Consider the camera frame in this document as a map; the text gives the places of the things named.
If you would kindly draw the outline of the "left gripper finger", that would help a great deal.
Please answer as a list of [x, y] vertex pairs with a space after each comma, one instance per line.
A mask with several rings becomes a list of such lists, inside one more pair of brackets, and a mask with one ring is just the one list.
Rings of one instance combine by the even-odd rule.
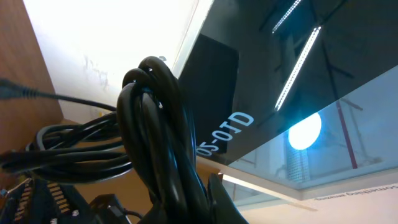
[[248, 224], [223, 187], [218, 175], [208, 179], [208, 198], [211, 220], [214, 224]]

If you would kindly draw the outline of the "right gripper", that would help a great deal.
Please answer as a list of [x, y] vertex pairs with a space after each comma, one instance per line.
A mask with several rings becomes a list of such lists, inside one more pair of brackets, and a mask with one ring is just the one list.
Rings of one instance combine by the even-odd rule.
[[29, 179], [6, 193], [1, 224], [131, 224], [129, 215], [143, 218], [125, 209], [115, 194], [99, 195], [88, 204], [72, 185]]

